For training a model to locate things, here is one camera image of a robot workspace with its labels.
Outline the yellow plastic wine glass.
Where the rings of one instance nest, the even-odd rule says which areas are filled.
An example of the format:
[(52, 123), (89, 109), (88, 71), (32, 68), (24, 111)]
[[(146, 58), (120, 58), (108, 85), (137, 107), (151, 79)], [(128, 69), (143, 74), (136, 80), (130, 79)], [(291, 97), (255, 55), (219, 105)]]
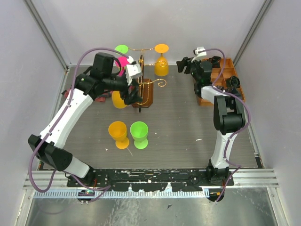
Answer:
[(111, 98), (112, 98), (112, 103), (113, 103), (114, 107), (117, 109), (124, 109), (128, 106), (125, 104), (124, 100), (121, 98), (119, 91), (113, 91)]

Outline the orange wine glass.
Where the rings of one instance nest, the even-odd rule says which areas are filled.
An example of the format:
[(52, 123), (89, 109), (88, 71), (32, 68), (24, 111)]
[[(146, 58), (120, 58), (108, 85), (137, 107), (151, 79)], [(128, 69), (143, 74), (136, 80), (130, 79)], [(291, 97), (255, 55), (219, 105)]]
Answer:
[(155, 63), (155, 74), (160, 77), (167, 76), (169, 73), (169, 65), (167, 59), (163, 56), (169, 50), (166, 44), (158, 44), (155, 46), (155, 51), (160, 54)]
[(129, 146), (127, 137), (127, 126), (122, 121), (115, 121), (108, 127), (109, 135), (115, 141), (118, 149), (126, 149)]

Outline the green wine glass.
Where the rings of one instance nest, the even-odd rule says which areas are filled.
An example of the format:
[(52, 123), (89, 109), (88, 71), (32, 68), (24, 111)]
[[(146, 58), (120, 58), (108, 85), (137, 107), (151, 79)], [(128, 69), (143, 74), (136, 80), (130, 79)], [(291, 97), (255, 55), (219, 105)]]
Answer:
[(134, 122), (130, 127), (131, 136), (134, 139), (134, 146), (137, 149), (144, 149), (148, 145), (148, 126), (142, 121)]
[(127, 45), (120, 44), (115, 47), (115, 50), (118, 51), (119, 53), (126, 54), (129, 51), (129, 48)]

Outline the pink plastic wine glass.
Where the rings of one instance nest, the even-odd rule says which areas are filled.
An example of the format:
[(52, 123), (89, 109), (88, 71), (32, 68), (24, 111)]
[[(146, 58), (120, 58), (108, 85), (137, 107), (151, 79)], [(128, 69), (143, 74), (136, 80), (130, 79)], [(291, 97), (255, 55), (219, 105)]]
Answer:
[(118, 74), (119, 77), (121, 77), (124, 74), (127, 64), (127, 58), (124, 56), (118, 57), (117, 61), (115, 61), (115, 65), (120, 69), (120, 72)]

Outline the orange wine glass front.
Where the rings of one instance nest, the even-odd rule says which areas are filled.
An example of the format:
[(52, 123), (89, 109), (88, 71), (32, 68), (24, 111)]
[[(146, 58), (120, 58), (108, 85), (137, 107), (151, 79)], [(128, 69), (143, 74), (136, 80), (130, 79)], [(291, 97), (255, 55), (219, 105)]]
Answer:
[(129, 146), (127, 137), (127, 126), (122, 121), (115, 121), (108, 127), (109, 135), (115, 141), (118, 149), (126, 149)]

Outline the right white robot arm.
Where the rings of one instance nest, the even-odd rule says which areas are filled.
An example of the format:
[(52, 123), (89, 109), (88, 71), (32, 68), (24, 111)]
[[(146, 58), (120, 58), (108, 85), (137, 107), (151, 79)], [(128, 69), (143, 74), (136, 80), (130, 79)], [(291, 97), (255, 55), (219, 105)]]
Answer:
[(194, 79), (195, 94), (214, 105), (213, 122), (217, 131), (214, 153), (206, 168), (207, 182), (218, 185), (228, 177), (230, 154), (237, 133), (246, 124), (244, 107), (237, 98), (227, 95), (211, 81), (212, 64), (209, 61), (184, 57), (177, 61), (179, 73), (190, 74)]

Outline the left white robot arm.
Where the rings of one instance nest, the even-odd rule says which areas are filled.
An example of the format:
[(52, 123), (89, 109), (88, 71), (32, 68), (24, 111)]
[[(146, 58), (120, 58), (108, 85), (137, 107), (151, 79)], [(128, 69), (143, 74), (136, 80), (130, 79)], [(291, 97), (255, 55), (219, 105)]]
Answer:
[(115, 62), (120, 64), (111, 54), (97, 53), (93, 65), (76, 76), (67, 99), (48, 126), (39, 135), (31, 135), (28, 139), (28, 144), (40, 161), (57, 171), (76, 176), (83, 186), (90, 186), (94, 182), (94, 169), (64, 150), (65, 142), (78, 119), (96, 98), (106, 92), (120, 92), (126, 105), (142, 100), (136, 81), (143, 74), (141, 66), (133, 58), (127, 57), (125, 71), (119, 76), (112, 72)]

